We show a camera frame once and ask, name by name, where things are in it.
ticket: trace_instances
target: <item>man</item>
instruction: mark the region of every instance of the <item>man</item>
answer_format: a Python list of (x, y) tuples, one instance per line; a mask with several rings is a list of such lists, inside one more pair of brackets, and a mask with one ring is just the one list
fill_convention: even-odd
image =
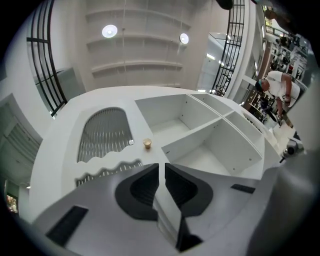
[(269, 20), (275, 19), (278, 25), (288, 33), (294, 35), (297, 33), (297, 29), (295, 28), (293, 22), (285, 13), (267, 9), (264, 11), (264, 16)]
[(282, 116), (283, 104), (291, 108), (304, 93), (300, 87), (292, 82), (290, 75), (280, 71), (271, 71), (265, 79), (255, 83), (258, 93), (269, 92), (275, 96), (278, 114)]

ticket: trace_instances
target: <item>person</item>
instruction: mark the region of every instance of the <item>person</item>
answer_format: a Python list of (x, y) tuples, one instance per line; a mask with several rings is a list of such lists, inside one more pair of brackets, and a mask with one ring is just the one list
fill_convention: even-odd
[(264, 11), (264, 16), (269, 20), (275, 19), (275, 21), (284, 31), (287, 31), (294, 35), (297, 34), (297, 29), (295, 28), (293, 22), (285, 13), (281, 11), (266, 9)]
[(274, 115), (273, 115), (273, 113), (272, 113), (272, 109), (271, 109), (271, 107), (269, 106), (269, 101), (268, 101), (267, 99), (265, 99), (264, 97), (261, 97), (261, 98), (260, 98), (260, 102), (261, 102), (260, 105), (261, 105), (262, 110), (263, 110), (266, 114), (268, 114), (273, 121), (277, 122), (277, 119), (275, 119), (275, 117), (274, 117)]
[(304, 93), (300, 87), (292, 82), (290, 75), (280, 71), (270, 71), (265, 79), (255, 83), (258, 93), (269, 92), (275, 96), (278, 114), (283, 114), (283, 104), (291, 108)]

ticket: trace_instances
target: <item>white panel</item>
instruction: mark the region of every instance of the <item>white panel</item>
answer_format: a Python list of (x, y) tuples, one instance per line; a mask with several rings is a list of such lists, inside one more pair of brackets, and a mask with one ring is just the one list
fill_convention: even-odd
[(185, 94), (153, 97), (136, 100), (145, 121), (152, 127), (160, 123), (178, 119)]
[(232, 112), (225, 117), (231, 123), (233, 123), (258, 149), (261, 153), (264, 149), (263, 135), (257, 130), (245, 117), (241, 116), (237, 112)]
[(101, 40), (88, 45), (91, 66), (100, 66), (105, 63), (116, 63), (123, 60), (122, 39)]
[(201, 170), (208, 173), (229, 176), (230, 173), (219, 162), (214, 154), (203, 144), (195, 150), (185, 154), (183, 157), (174, 161), (175, 164), (188, 166), (189, 168)]
[(263, 175), (263, 166), (264, 160), (262, 159), (249, 168), (244, 169), (242, 172), (236, 174), (235, 176), (247, 179), (261, 180)]
[(158, 140), (161, 145), (172, 142), (190, 131), (180, 119), (162, 122), (150, 127), (150, 129), (155, 139)]
[(179, 118), (191, 130), (218, 117), (209, 107), (187, 95)]
[(192, 96), (207, 104), (209, 107), (217, 111), (220, 115), (224, 115), (232, 111), (230, 107), (223, 104), (220, 100), (216, 99), (210, 94), (193, 94)]
[(19, 187), (18, 210), (19, 217), (31, 223), (29, 189), (26, 189), (25, 186)]
[(247, 139), (224, 120), (205, 144), (232, 175), (262, 159)]
[(178, 85), (179, 68), (164, 67), (158, 65), (150, 66), (127, 66), (111, 68), (94, 73), (95, 82), (98, 88), (115, 86), (166, 86)]
[(221, 119), (217, 119), (217, 122), (163, 146), (162, 150), (170, 163), (175, 163), (179, 158), (198, 148), (220, 123)]
[(265, 139), (263, 171), (272, 167), (274, 164), (279, 163), (280, 159), (281, 157), (275, 151), (274, 147), (272, 147), (268, 140)]

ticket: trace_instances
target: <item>white wall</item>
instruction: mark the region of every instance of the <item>white wall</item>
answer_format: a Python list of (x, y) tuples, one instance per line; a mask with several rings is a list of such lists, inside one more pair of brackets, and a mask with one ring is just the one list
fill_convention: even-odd
[(184, 50), (182, 57), (183, 78), (182, 88), (195, 90), (198, 85), (204, 58), (207, 53), (208, 34), (211, 32), (211, 18), (213, 14), (213, 2), (211, 0), (198, 1), (203, 4), (199, 6), (195, 14), (192, 27), (188, 31), (189, 44)]
[(5, 56), (6, 78), (0, 81), (0, 104), (13, 97), (24, 118), (19, 121), (38, 142), (53, 122), (34, 82), (27, 53), (30, 17), (15, 34)]
[(222, 9), (217, 1), (212, 3), (210, 32), (226, 33), (228, 30), (229, 11)]
[(79, 87), (81, 90), (89, 92), (96, 89), (96, 85), (91, 73), (90, 55), (87, 48), (86, 1), (68, 1), (70, 2), (67, 26), (69, 60)]
[(70, 12), (72, 12), (70, 0), (54, 0), (50, 32), (52, 57), (56, 71), (72, 67), (68, 47)]
[(19, 187), (18, 214), (19, 217), (26, 222), (30, 223), (32, 221), (30, 215), (29, 189), (26, 189), (24, 186)]

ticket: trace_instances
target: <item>store shelf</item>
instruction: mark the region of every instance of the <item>store shelf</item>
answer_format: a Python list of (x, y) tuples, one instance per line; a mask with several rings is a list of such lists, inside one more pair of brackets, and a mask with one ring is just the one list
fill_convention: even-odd
[(176, 45), (180, 45), (181, 47), (187, 47), (187, 44), (183, 44), (181, 43), (179, 40), (174, 40), (171, 38), (167, 38), (167, 37), (163, 37), (163, 36), (158, 36), (158, 35), (152, 35), (152, 34), (121, 34), (118, 33), (117, 35), (115, 35), (112, 38), (105, 38), (103, 36), (99, 36), (96, 38), (91, 38), (88, 40), (88, 42), (86, 43), (88, 46), (93, 45), (95, 43), (99, 43), (99, 42), (103, 42), (103, 41), (107, 41), (107, 40), (113, 40), (113, 39), (120, 39), (120, 38), (125, 38), (125, 39), (151, 39), (151, 40), (158, 40), (158, 41), (163, 41), (163, 42), (167, 42), (167, 43), (173, 43)]
[(186, 94), (135, 101), (155, 139), (162, 145), (219, 118), (210, 108)]
[(179, 69), (182, 68), (182, 63), (177, 62), (168, 62), (168, 61), (156, 61), (156, 60), (134, 60), (134, 61), (126, 61), (126, 62), (116, 62), (109, 63), (105, 65), (95, 66), (92, 68), (91, 72), (97, 73), (105, 70), (116, 69), (120, 67), (128, 67), (128, 66), (164, 66), (164, 67), (177, 67)]
[[(108, 15), (108, 13), (123, 13), (124, 9), (123, 8), (115, 8), (115, 9), (98, 9), (98, 10), (90, 10), (87, 14), (86, 14), (86, 18), (90, 19), (92, 16), (97, 15), (97, 14), (103, 14), (105, 13), (106, 15)], [(159, 11), (155, 11), (155, 10), (148, 10), (148, 9), (137, 9), (137, 8), (126, 8), (125, 12), (132, 12), (132, 13), (146, 13), (148, 15), (155, 15), (155, 16), (160, 16), (160, 17), (164, 17), (164, 18), (169, 18), (172, 19), (178, 23), (182, 23), (184, 26), (187, 27), (191, 27), (191, 25), (185, 21), (182, 21), (174, 16), (171, 16), (169, 14), (163, 13), (163, 12), (159, 12)]]
[(165, 145), (162, 150), (172, 164), (228, 176), (240, 176), (263, 159), (224, 119)]

